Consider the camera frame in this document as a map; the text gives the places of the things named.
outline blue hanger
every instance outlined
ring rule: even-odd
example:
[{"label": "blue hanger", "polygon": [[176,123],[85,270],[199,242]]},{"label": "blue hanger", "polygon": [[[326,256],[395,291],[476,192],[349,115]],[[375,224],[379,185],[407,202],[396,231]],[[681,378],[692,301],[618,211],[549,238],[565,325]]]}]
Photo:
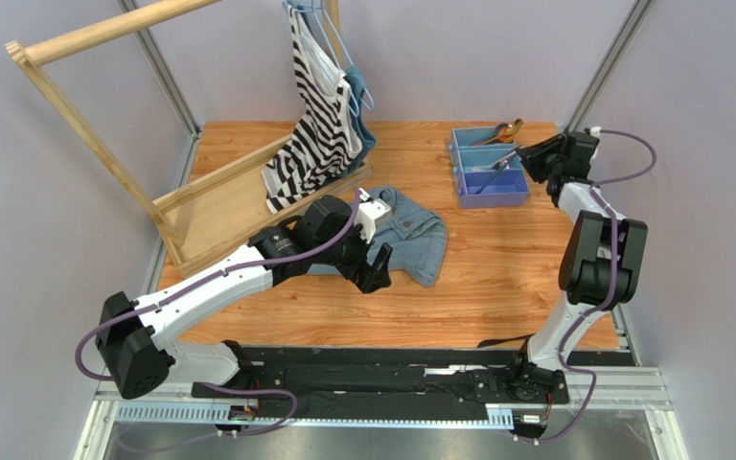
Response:
[{"label": "blue hanger", "polygon": [[[283,1],[284,8],[288,6],[288,3],[286,0]],[[334,21],[332,20],[332,17],[329,15],[328,10],[326,10],[326,2],[325,0],[320,0],[320,5],[317,6],[314,4],[314,0],[311,0],[310,5],[302,5],[297,4],[296,10],[302,14],[308,14],[311,13],[314,16],[314,19],[317,21],[317,26],[320,28],[320,32],[323,33],[323,38],[326,40],[326,45],[329,47],[329,52],[334,60],[334,64],[336,64],[337,68],[342,71],[342,65],[339,63],[339,59],[336,56],[336,53],[334,52],[334,47],[332,46],[331,41],[329,40],[328,34],[326,34],[326,28],[323,27],[323,22],[320,19],[319,12],[322,11],[323,14],[326,16],[326,20],[328,20],[329,25],[332,28],[332,31],[334,32],[334,35],[336,35],[337,40],[339,41],[339,45],[342,48],[342,52],[345,55],[345,58],[348,59],[349,65],[354,65],[354,60],[351,59],[351,55],[348,53],[348,48],[345,47],[345,42],[342,41],[342,36],[340,36],[339,31],[336,29],[336,26],[334,25]],[[355,117],[359,116],[359,102],[357,101],[357,97],[354,95],[354,90],[349,88],[349,92],[351,95],[351,99],[349,100],[348,109],[351,111],[352,115]],[[374,110],[374,97],[371,96],[371,92],[368,90],[368,88],[365,88],[365,96],[367,96],[368,101],[371,102],[369,105],[367,102],[365,102],[364,99],[360,100],[362,102],[362,105],[365,106],[369,111]]]}]

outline blue clothing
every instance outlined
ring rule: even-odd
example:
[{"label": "blue clothing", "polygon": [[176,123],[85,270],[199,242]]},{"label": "blue clothing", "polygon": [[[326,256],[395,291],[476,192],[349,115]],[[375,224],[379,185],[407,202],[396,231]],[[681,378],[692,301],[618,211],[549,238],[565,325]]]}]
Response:
[{"label": "blue clothing", "polygon": [[356,136],[362,142],[362,150],[359,152],[359,155],[356,156],[354,162],[348,166],[348,170],[342,174],[343,177],[356,171],[357,168],[362,165],[362,161],[365,160],[365,156],[368,155],[368,152],[377,145],[377,136],[369,131],[368,126],[362,122],[362,98],[366,89],[365,79],[362,77],[362,72],[360,72],[355,65],[352,65],[345,71],[345,81],[351,85],[351,90],[354,91],[354,97],[356,98],[356,103],[359,106],[359,116],[351,116],[351,126],[354,128]]},{"label": "blue clothing", "polygon": [[[368,263],[374,261],[382,244],[387,242],[394,249],[388,268],[404,270],[420,285],[432,287],[448,247],[448,228],[442,218],[393,187],[377,187],[369,194],[388,203],[394,215],[377,228],[374,245],[368,251]],[[339,275],[339,272],[333,266],[315,264],[309,274]]]}]

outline blue tray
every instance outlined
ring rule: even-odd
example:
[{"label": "blue tray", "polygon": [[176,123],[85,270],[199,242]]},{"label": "blue tray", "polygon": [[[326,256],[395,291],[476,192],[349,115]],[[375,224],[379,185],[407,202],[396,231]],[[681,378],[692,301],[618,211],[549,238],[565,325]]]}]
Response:
[{"label": "blue tray", "polygon": [[[456,135],[456,131],[468,129],[454,129],[453,139],[464,139]],[[524,169],[517,156],[510,158],[509,169],[500,172],[493,182],[479,190],[496,173],[496,171],[475,171],[479,167],[491,165],[513,149],[512,144],[498,144],[495,146],[454,147],[449,150],[450,161],[453,164],[453,179],[456,184],[456,193],[459,195],[459,205],[462,209],[494,208],[502,206],[519,206],[530,195]]]}]

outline wooden floor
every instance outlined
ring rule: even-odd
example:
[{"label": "wooden floor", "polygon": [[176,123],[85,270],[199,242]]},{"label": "wooden floor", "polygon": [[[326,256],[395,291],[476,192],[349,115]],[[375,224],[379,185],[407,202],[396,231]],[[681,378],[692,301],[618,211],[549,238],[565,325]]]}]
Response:
[{"label": "wooden floor", "polygon": [[[448,251],[434,287],[421,287],[400,271],[392,272],[391,287],[369,295],[338,276],[294,278],[219,311],[181,338],[267,345],[474,347],[484,339],[537,331],[561,295],[558,268],[572,224],[537,184],[520,207],[460,209],[447,144],[451,127],[467,126],[473,124],[369,124],[379,144],[368,156],[374,178],[365,188],[395,186],[447,225]],[[210,123],[190,179],[292,128],[293,123]],[[553,124],[526,124],[517,142],[532,145],[555,132]],[[159,287],[181,279],[167,260]],[[579,347],[617,345],[606,316]]]}]

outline gray wall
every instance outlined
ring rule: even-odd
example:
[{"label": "gray wall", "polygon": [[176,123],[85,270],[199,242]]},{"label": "gray wall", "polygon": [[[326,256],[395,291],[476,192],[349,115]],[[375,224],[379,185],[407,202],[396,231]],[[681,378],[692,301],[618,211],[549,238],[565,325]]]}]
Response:
[{"label": "gray wall", "polygon": [[[587,125],[659,150],[650,177],[605,193],[650,228],[627,311],[691,457],[736,458],[736,3],[658,0]],[[628,141],[601,145],[596,177],[647,161]]]},{"label": "gray wall", "polygon": [[[0,458],[70,458],[95,388],[74,347],[105,297],[139,294],[157,239],[4,44],[118,12],[113,0],[0,2]],[[174,185],[187,136],[134,37],[48,71],[148,193]],[[92,347],[86,361],[101,370]]]},{"label": "gray wall", "polygon": [[[369,119],[556,123],[572,114],[631,4],[339,0],[343,38],[377,102]],[[280,0],[224,1],[153,31],[202,121],[302,113]]]}]

